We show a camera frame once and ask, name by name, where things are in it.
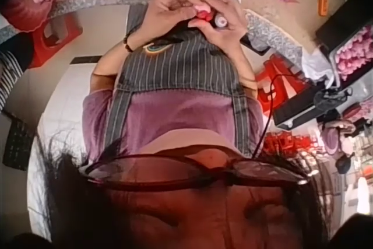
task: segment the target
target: bracelet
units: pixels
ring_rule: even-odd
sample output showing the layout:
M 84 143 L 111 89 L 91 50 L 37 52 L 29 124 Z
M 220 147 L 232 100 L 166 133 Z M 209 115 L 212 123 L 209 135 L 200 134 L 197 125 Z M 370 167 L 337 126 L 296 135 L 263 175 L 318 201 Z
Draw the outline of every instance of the bracelet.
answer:
M 128 52 L 133 52 L 133 49 L 128 45 L 127 39 L 131 34 L 128 33 L 124 38 L 123 38 L 123 44 L 125 44 L 125 48 Z

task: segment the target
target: gray striped apron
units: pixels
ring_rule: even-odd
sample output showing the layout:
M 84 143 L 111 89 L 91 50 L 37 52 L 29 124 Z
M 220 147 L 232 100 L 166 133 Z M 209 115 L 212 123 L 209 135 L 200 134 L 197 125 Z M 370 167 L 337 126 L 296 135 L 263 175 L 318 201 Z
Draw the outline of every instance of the gray striped apron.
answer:
M 127 31 L 142 22 L 146 6 L 130 7 Z M 122 137 L 133 94 L 154 90 L 200 90 L 230 97 L 235 123 L 235 146 L 249 153 L 247 98 L 229 59 L 197 30 L 178 34 L 183 40 L 149 55 L 144 48 L 131 53 L 122 69 L 108 114 L 104 147 Z

